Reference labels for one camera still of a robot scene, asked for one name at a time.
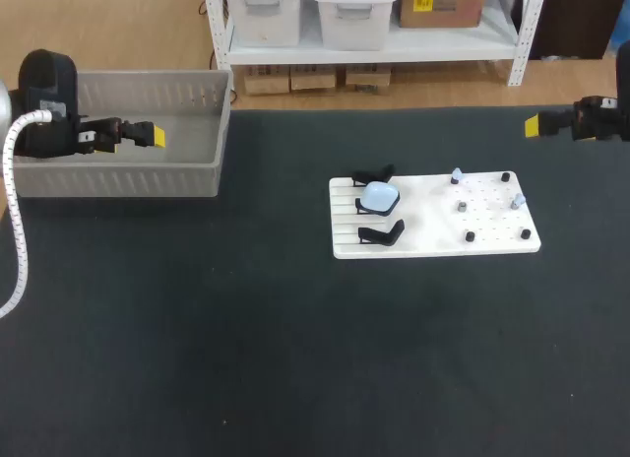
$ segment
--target white slotted rack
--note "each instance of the white slotted rack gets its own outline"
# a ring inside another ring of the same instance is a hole
[[[231,19],[223,18],[222,0],[206,0],[217,66],[421,61],[513,60],[509,86],[520,86],[527,68],[543,0],[523,0],[523,23],[517,33],[509,0],[487,0],[481,24],[474,29],[402,29],[393,15],[385,47],[377,51],[324,48],[315,3],[305,0],[300,44],[295,47],[246,47],[234,35]]]

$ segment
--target gray storage basket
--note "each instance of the gray storage basket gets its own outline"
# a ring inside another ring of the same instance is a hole
[[[227,136],[229,71],[79,73],[79,112],[148,120],[166,148],[123,141],[116,154],[37,160],[15,157],[25,197],[217,196]]]

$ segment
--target black holder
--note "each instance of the black holder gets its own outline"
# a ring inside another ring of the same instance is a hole
[[[392,211],[394,211],[394,208],[396,208],[396,205],[398,204],[400,200],[401,200],[401,193],[398,194],[398,196],[396,197],[396,200],[392,203],[392,206],[390,206],[390,209],[388,209],[387,211],[374,211],[372,209],[364,208],[363,205],[361,204],[360,198],[356,198],[354,200],[354,206],[356,207],[356,213],[359,215],[374,214],[376,216],[382,216],[383,218],[387,218],[390,214],[392,214]]]
[[[382,232],[373,228],[358,228],[358,238],[362,244],[375,244],[391,247],[405,230],[405,221],[397,221],[389,232]]]
[[[378,172],[355,171],[352,174],[352,186],[356,186],[356,183],[367,185],[372,181],[381,181],[383,183],[387,183],[390,179],[392,179],[392,176],[394,176],[395,172],[396,167],[392,164],[383,166],[383,168]]]

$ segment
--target black table surface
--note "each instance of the black table surface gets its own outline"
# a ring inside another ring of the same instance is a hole
[[[235,112],[215,200],[23,200],[0,456],[630,454],[630,144],[535,112]],[[329,178],[386,163],[516,171],[541,251],[334,259]]]

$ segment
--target cardboard box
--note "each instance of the cardboard box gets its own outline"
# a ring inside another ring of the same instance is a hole
[[[485,0],[401,0],[401,27],[477,27]]]
[[[245,93],[248,95],[282,95],[288,93],[288,66],[247,66],[244,79]]]
[[[346,86],[362,93],[387,92],[392,78],[392,65],[364,63],[346,66]]]
[[[291,90],[334,90],[337,86],[335,65],[292,65]]]

